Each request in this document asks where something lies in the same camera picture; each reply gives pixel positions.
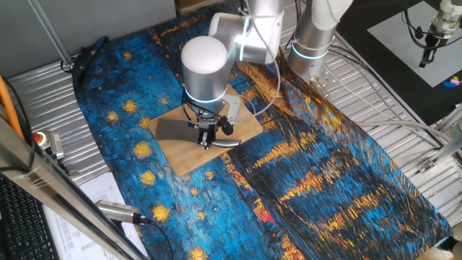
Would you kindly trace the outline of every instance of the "keyboard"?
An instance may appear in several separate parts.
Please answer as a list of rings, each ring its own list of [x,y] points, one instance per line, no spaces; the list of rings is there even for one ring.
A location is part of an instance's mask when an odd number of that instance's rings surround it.
[[[0,247],[5,259],[58,259],[42,205],[1,173],[0,214]]]

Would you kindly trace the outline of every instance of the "metal grating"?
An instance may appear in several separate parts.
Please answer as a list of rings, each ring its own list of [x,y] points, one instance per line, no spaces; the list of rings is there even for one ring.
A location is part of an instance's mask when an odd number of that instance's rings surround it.
[[[77,184],[108,171],[74,95],[72,78],[60,63],[21,74],[9,80],[16,88],[33,131],[59,133],[63,164],[78,174]]]

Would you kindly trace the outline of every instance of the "paper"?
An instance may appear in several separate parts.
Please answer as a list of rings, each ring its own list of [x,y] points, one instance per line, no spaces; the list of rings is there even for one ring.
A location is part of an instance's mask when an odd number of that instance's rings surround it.
[[[80,189],[83,190],[93,202],[104,199],[110,202],[125,204],[112,173],[104,173],[82,184]],[[50,226],[51,235],[60,259],[117,259],[47,206],[43,205],[43,211],[45,212],[46,220]],[[122,223],[122,227],[127,238],[147,256],[146,249],[136,233],[135,226],[130,223]]]

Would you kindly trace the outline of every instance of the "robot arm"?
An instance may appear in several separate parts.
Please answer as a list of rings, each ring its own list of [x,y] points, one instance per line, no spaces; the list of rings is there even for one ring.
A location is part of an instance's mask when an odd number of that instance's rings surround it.
[[[234,63],[269,64],[279,50],[283,2],[253,0],[248,7],[251,14],[245,16],[215,14],[209,35],[191,39],[181,53],[185,80],[183,103],[199,120],[190,123],[199,130],[198,143],[205,149],[216,144],[217,127],[227,135],[233,133],[240,98],[227,95],[226,91]],[[230,104],[230,109],[224,118],[219,113],[226,103]]]
[[[448,40],[454,35],[459,27],[462,17],[461,0],[442,0],[440,11],[432,19],[428,27],[428,34],[425,38],[427,47],[424,50],[420,67],[425,68],[427,64],[433,62],[437,48],[446,46]]]
[[[307,1],[292,42],[287,63],[306,82],[313,83],[322,74],[321,66],[328,52],[340,18],[353,0]]]

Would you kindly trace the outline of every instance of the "wooden cutting board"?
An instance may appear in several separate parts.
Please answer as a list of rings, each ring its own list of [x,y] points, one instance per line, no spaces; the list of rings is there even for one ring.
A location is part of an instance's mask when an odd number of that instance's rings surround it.
[[[230,85],[228,85],[227,87],[227,94],[238,96],[236,91],[234,91],[234,89]],[[226,104],[225,108],[222,110],[220,114],[226,115],[228,112],[228,108],[229,105]],[[189,110],[187,106],[186,110],[188,111],[189,115],[193,115],[193,112]],[[252,113],[244,105],[244,100],[241,99],[239,114],[237,118],[243,118],[247,116],[252,116]],[[159,118],[182,119],[183,114],[181,113],[181,107],[178,107],[161,116],[158,116],[149,122],[149,129],[151,130],[154,137],[156,136],[157,120]],[[223,134],[222,130],[220,129],[217,132],[217,137],[228,139],[240,139],[242,144],[243,142],[248,141],[249,139],[260,134],[261,132],[263,132],[263,127],[261,127],[260,123],[256,118],[252,118],[236,122],[234,132],[230,136],[226,136],[225,134]],[[209,162],[210,160],[213,160],[220,154],[231,150],[230,148],[218,147],[210,147],[210,149],[205,150],[199,144],[178,140],[162,140],[157,142],[162,151],[164,152],[164,155],[170,163],[176,176],[184,176],[186,173],[189,173],[197,167]]]

